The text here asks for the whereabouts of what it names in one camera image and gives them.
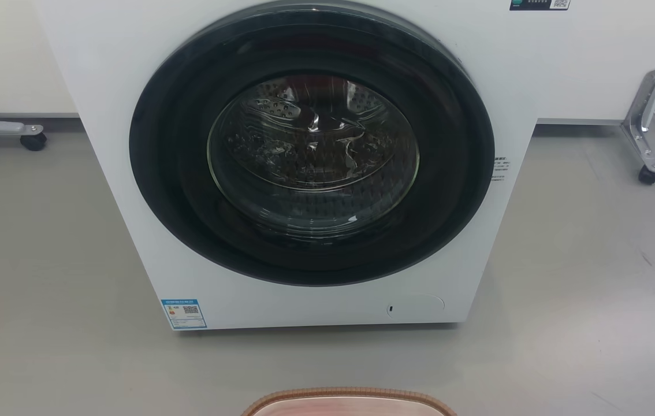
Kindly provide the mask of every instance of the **woven basket rim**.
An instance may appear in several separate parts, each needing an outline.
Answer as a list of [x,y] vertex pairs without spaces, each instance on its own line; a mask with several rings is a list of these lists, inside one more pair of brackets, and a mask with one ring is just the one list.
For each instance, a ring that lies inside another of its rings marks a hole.
[[316,389],[296,389],[284,390],[264,396],[253,403],[244,413],[243,416],[254,416],[259,410],[266,406],[284,400],[298,398],[322,398],[330,396],[354,396],[365,398],[388,398],[409,400],[434,408],[443,414],[443,416],[457,416],[445,403],[440,400],[422,393],[407,392],[405,390],[392,389],[374,389],[372,387],[319,387]]

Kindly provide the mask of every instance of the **white wall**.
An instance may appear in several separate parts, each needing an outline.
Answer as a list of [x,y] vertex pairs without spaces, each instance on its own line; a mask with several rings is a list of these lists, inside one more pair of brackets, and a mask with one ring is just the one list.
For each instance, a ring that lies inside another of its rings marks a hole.
[[[541,118],[622,119],[655,69],[655,2],[574,0],[565,16]],[[76,113],[30,0],[0,0],[0,113]]]
[[0,0],[0,113],[76,113],[30,0]]

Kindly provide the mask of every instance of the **baseboard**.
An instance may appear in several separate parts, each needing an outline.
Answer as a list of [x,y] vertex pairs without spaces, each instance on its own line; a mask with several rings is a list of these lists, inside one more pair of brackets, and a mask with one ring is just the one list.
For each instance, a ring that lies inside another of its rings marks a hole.
[[539,118],[538,124],[559,124],[563,126],[620,126],[623,120],[595,120],[584,118]]
[[85,132],[79,115],[74,113],[54,114],[3,114],[0,121],[18,121],[24,124],[40,124],[45,132]]

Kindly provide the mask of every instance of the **white washing machine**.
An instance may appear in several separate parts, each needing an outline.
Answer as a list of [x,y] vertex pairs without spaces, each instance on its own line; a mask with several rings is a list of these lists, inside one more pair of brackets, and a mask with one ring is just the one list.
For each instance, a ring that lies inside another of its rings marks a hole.
[[539,35],[563,14],[38,6],[173,329],[467,318],[555,57]]

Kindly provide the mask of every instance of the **gray floor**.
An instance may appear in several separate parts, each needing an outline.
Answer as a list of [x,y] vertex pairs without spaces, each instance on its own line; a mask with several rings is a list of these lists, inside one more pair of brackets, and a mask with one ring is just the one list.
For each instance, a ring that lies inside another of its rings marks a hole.
[[85,135],[40,153],[0,139],[0,414],[236,416],[325,385],[416,390],[461,416],[655,414],[639,168],[617,129],[539,129],[465,324],[184,335]]

